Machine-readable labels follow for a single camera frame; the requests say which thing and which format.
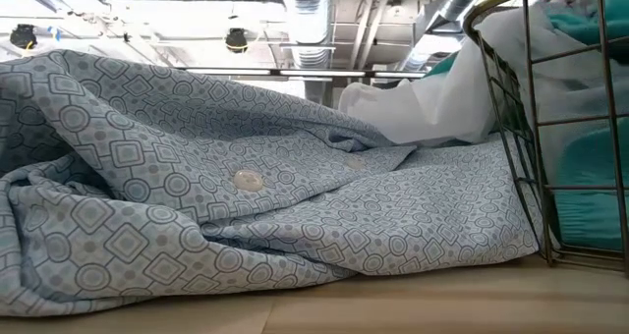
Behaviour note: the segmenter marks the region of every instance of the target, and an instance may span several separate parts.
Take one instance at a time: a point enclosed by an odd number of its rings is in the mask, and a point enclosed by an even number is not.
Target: metal wire basket
[[[556,55],[532,58],[531,55],[531,26],[529,0],[522,0],[522,16],[525,27],[525,52],[526,52],[526,73],[528,82],[526,91],[530,94],[530,107],[525,107],[520,96],[520,84],[516,74],[509,65],[500,58],[494,49],[483,39],[482,34],[475,30],[473,25],[486,14],[494,12],[496,8],[512,0],[487,0],[477,6],[467,16],[464,29],[467,35],[476,42],[483,53],[483,61],[486,70],[486,79],[489,92],[497,119],[497,126],[502,135],[504,148],[509,157],[511,171],[513,174],[515,187],[527,215],[533,212],[541,212],[543,229],[541,231],[541,256],[548,265],[566,263],[573,265],[583,265],[596,268],[613,269],[624,271],[629,276],[629,237],[627,228],[627,213],[625,204],[625,193],[622,179],[622,166],[620,159],[620,142],[618,138],[617,120],[627,114],[616,112],[616,101],[612,84],[610,69],[609,46],[629,39],[628,37],[614,38],[609,40],[607,34],[607,22],[605,20],[604,0],[598,0],[599,4],[599,32],[600,43],[586,46],[580,50],[559,53]],[[577,55],[587,51],[599,51],[603,60],[603,77],[605,85],[605,96],[607,100],[608,114],[579,117],[573,119],[562,119],[553,121],[539,120],[538,103],[535,96],[534,66],[559,58]],[[527,121],[525,108],[529,108],[532,117],[531,124]],[[544,165],[543,151],[541,145],[540,127],[551,127],[568,124],[578,124],[580,122],[604,121],[609,122],[609,131],[612,138],[613,166],[615,174],[615,185],[611,186],[558,186],[550,185],[547,181]],[[515,143],[510,139],[515,136]],[[525,198],[527,191],[533,190],[535,201],[531,203]],[[555,207],[554,195],[567,191],[607,191],[615,193],[618,200],[618,211],[620,215],[620,235],[622,251],[602,250],[588,247],[576,247],[567,245],[562,241],[561,229]]]

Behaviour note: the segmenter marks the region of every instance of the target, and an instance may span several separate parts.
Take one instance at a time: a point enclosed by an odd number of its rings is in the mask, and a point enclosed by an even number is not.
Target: teal towel
[[[629,182],[629,120],[618,121],[623,181]],[[570,143],[558,168],[559,185],[615,185],[609,128]],[[620,251],[620,218],[615,192],[579,191],[555,194],[559,228],[566,245]]]
[[[548,14],[548,17],[555,28],[576,40],[587,45],[598,44],[600,43],[598,3],[592,4],[586,13],[588,15],[568,11]],[[605,0],[605,15],[609,38],[629,35],[629,1]],[[629,61],[629,54],[624,46],[612,45],[610,55],[621,62]]]
[[[432,70],[430,70],[425,75],[425,78],[433,76],[433,75],[438,75],[438,74],[443,74],[443,73],[450,72],[450,69],[452,69],[452,65],[454,64],[454,60],[456,60],[456,56],[458,54],[459,54],[459,52],[454,52],[454,53],[448,55],[445,59],[443,59],[440,62],[438,62],[434,66],[434,68],[432,68]]]

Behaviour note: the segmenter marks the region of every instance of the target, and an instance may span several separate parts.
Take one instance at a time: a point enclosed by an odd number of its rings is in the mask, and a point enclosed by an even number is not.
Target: diamond pattern
[[[71,216],[87,234],[102,226],[115,210],[103,200],[84,198],[72,210]]]
[[[120,260],[131,263],[148,246],[148,240],[131,225],[124,225],[105,243]]]
[[[73,52],[6,66],[0,136],[17,133],[0,138],[0,298],[10,299],[0,315],[303,287],[538,248],[500,136],[411,153],[338,112],[216,78]],[[242,169],[263,188],[236,188]]]
[[[186,267],[166,253],[162,253],[148,266],[144,274],[163,284],[170,285],[186,270]]]

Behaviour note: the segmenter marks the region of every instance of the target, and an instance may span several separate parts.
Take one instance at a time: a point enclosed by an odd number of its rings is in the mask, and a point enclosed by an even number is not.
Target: bedsheet
[[[0,315],[539,247],[496,136],[415,151],[306,100],[72,51],[0,63],[0,176]]]

